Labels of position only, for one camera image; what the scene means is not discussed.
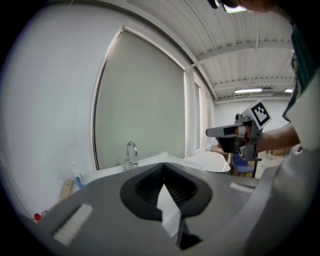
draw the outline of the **white wall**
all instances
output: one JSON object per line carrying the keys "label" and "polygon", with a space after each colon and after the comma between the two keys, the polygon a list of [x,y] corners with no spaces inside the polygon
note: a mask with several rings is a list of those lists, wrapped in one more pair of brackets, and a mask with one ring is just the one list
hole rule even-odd
{"label": "white wall", "polygon": [[[183,68],[189,66],[175,46],[149,26],[89,5],[41,10],[11,52],[0,88],[1,169],[6,170],[2,175],[10,182],[15,206],[30,217],[58,202],[63,181],[72,177],[73,162],[82,173],[95,168],[93,98],[108,47],[123,27],[151,41]],[[187,99],[185,104],[186,131],[193,131],[193,102]],[[186,141],[192,140],[188,133]]]}
{"label": "white wall", "polygon": [[[271,121],[263,128],[264,132],[278,129],[288,122],[282,117],[287,108],[287,101],[262,101],[271,116]],[[235,123],[235,116],[242,113],[253,101],[221,103],[215,105],[214,127],[228,126]]]}

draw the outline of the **roller blind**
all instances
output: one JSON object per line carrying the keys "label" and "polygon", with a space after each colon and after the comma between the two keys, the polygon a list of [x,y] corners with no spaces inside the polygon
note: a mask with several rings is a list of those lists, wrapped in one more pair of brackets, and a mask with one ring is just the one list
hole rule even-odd
{"label": "roller blind", "polygon": [[95,112],[100,169],[123,165],[126,145],[138,160],[167,151],[185,157],[184,71],[157,48],[123,31],[108,56]]}

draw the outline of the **ceiling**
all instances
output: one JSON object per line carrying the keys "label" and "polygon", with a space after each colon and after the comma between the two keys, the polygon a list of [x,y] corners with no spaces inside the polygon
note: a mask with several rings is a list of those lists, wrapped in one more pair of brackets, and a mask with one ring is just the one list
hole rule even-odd
{"label": "ceiling", "polygon": [[[291,25],[275,13],[214,10],[207,0],[127,0],[174,32],[196,56],[216,103],[289,100]],[[235,94],[236,89],[263,88]]]}

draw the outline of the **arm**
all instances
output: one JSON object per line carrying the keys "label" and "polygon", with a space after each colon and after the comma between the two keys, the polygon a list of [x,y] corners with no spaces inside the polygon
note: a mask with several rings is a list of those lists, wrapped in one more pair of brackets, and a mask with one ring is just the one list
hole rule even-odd
{"label": "arm", "polygon": [[279,129],[263,132],[257,144],[257,151],[288,149],[300,143],[291,123]]}

